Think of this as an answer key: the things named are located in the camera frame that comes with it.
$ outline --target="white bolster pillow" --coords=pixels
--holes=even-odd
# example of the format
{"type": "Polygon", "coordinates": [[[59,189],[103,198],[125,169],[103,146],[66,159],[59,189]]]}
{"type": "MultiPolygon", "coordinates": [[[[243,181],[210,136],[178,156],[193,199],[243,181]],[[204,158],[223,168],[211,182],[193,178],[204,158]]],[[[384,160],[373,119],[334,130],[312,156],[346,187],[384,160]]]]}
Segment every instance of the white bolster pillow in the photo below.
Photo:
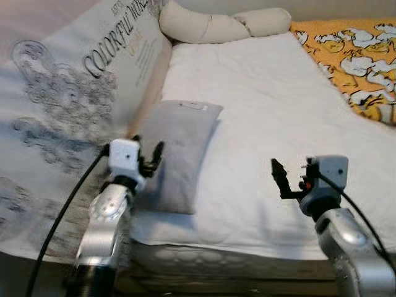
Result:
{"type": "Polygon", "coordinates": [[[185,43],[224,43],[249,37],[285,33],[291,15],[282,8],[228,15],[200,14],[170,0],[160,14],[161,31],[185,43]]]}
{"type": "Polygon", "coordinates": [[[223,43],[250,37],[245,26],[228,15],[200,14],[173,0],[161,11],[160,28],[185,43],[223,43]]]}
{"type": "Polygon", "coordinates": [[[207,30],[209,20],[209,14],[189,11],[170,0],[161,11],[160,28],[173,39],[198,43],[207,30]]]}
{"type": "Polygon", "coordinates": [[[291,15],[279,7],[240,12],[233,18],[244,24],[252,37],[285,33],[291,25],[291,15]]]}

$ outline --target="mattress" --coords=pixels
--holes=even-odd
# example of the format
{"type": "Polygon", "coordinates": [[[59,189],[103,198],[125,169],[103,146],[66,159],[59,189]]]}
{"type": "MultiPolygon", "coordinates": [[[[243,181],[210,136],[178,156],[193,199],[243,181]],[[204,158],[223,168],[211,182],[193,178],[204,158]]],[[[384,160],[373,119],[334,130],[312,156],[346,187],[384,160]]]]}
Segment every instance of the mattress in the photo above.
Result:
{"type": "Polygon", "coordinates": [[[140,210],[132,239],[277,259],[326,259],[295,200],[281,200],[270,159],[297,190],[307,156],[349,158],[346,192],[396,251],[396,131],[354,114],[286,33],[174,47],[163,100],[222,105],[196,192],[196,214],[140,210]]]}
{"type": "Polygon", "coordinates": [[[132,272],[136,277],[183,275],[191,279],[256,278],[333,280],[326,260],[289,260],[201,247],[132,244],[132,272]]]}

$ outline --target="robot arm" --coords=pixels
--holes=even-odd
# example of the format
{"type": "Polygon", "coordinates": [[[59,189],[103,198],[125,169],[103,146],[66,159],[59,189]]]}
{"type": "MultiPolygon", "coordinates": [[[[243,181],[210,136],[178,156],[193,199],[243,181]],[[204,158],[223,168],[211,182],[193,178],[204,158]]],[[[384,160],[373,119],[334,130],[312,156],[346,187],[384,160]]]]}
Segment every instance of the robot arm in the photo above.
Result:
{"type": "Polygon", "coordinates": [[[336,272],[341,297],[396,296],[395,274],[377,251],[372,239],[348,209],[340,208],[341,197],[320,176],[342,190],[347,185],[348,159],[341,156],[308,158],[301,192],[290,190],[286,171],[272,159],[272,175],[282,199],[297,199],[300,209],[316,222],[319,246],[336,272]]]}
{"type": "Polygon", "coordinates": [[[151,162],[140,156],[139,139],[110,143],[112,182],[91,203],[90,220],[81,240],[67,297],[111,296],[121,252],[123,230],[129,225],[133,197],[143,190],[161,162],[160,142],[151,162]]]}

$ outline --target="gray fabric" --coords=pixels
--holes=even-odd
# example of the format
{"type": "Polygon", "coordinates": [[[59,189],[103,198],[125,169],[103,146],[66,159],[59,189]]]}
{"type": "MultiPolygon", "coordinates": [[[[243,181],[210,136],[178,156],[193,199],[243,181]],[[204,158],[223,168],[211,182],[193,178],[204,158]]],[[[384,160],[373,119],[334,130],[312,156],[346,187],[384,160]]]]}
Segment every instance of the gray fabric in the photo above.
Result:
{"type": "Polygon", "coordinates": [[[161,212],[193,214],[200,164],[222,107],[203,102],[163,101],[139,129],[142,154],[151,158],[165,142],[163,161],[139,195],[138,207],[161,212]]]}

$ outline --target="black cable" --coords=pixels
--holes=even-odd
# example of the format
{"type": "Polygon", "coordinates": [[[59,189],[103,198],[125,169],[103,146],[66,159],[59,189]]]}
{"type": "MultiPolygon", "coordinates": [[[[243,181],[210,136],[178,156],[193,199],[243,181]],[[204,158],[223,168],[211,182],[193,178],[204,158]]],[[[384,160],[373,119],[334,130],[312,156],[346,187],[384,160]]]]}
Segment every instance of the black cable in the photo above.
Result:
{"type": "Polygon", "coordinates": [[[78,190],[80,189],[81,185],[84,183],[84,181],[87,179],[88,175],[92,172],[94,167],[96,167],[100,161],[100,159],[104,156],[108,156],[109,154],[109,145],[106,144],[99,155],[96,157],[96,159],[92,162],[92,164],[89,166],[89,168],[86,170],[84,175],[80,178],[79,182],[75,185],[73,188],[73,191],[70,193],[69,197],[67,198],[65,204],[63,205],[61,211],[59,212],[58,216],[56,217],[50,231],[48,232],[47,237],[44,240],[44,243],[40,249],[40,253],[38,254],[37,260],[35,262],[35,265],[33,267],[32,273],[30,274],[29,282],[27,285],[26,289],[26,297],[31,297],[33,293],[33,288],[38,276],[38,270],[40,269],[41,263],[43,262],[43,258],[45,255],[45,252],[48,248],[48,245],[50,244],[50,241],[52,237],[55,234],[56,228],[58,227],[59,223],[62,220],[62,217],[66,213],[67,208],[70,206],[70,203],[73,201],[74,196],[77,194],[78,190]]]}
{"type": "Polygon", "coordinates": [[[371,223],[369,222],[369,220],[366,218],[366,216],[363,214],[363,212],[359,209],[359,207],[352,201],[352,198],[349,197],[348,195],[345,194],[345,192],[343,190],[341,190],[339,187],[337,187],[337,185],[331,181],[329,178],[327,178],[326,176],[324,176],[321,173],[318,173],[318,178],[320,178],[321,180],[323,180],[325,183],[327,183],[330,187],[332,187],[333,189],[336,190],[337,193],[339,193],[342,197],[345,198],[346,201],[348,201],[348,203],[353,207],[353,209],[356,210],[356,212],[358,213],[358,215],[362,218],[362,220],[365,222],[365,224],[367,225],[367,227],[370,229],[370,232],[372,233],[372,235],[374,236],[374,238],[377,241],[377,244],[379,246],[379,253],[381,254],[381,256],[385,259],[386,262],[388,262],[388,264],[391,266],[391,268],[393,269],[393,271],[396,274],[396,268],[394,267],[392,260],[390,259],[389,253],[387,252],[385,246],[383,245],[379,235],[377,234],[377,232],[375,231],[374,227],[371,225],[371,223]]]}

